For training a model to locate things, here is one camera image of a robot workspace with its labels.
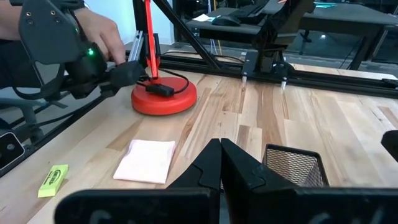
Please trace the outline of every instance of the finger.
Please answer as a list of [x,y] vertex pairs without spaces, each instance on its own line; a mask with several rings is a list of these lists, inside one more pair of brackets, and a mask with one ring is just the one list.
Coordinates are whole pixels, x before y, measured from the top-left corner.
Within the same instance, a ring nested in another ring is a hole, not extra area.
[[102,51],[102,54],[105,56],[105,59],[106,60],[109,59],[109,51],[102,38],[97,37],[94,39],[94,42],[98,45],[99,49]]
[[102,32],[101,38],[117,65],[126,62],[126,51],[116,24],[112,25],[109,32]]

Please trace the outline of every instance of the green led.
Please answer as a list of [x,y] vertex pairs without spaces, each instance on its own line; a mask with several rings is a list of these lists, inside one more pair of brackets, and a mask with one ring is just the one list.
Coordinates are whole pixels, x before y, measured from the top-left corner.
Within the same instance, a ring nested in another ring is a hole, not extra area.
[[94,50],[93,49],[88,49],[88,55],[94,55]]

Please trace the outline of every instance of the green eraser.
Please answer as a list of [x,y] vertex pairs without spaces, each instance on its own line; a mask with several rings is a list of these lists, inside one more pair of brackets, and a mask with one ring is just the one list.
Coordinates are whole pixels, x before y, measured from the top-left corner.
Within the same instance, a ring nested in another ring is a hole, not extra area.
[[37,197],[53,197],[58,192],[67,172],[68,165],[52,166],[43,184],[40,186]]

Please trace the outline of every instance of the red round base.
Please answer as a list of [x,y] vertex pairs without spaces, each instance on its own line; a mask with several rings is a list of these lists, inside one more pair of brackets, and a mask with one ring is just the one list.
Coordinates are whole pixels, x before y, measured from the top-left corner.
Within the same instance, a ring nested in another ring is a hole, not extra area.
[[[183,78],[164,77],[160,78],[161,84],[172,87],[175,91],[181,90],[187,81]],[[136,85],[131,93],[132,107],[144,114],[150,115],[169,115],[189,109],[197,101],[197,89],[192,82],[181,93],[176,93],[170,97],[164,97],[149,93],[144,86]]]

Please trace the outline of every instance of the mesh container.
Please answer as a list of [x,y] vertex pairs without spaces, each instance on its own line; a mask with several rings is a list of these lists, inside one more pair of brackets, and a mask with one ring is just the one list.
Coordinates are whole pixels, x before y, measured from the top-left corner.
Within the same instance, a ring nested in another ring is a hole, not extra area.
[[316,152],[268,144],[263,163],[298,186],[329,186],[321,157]]

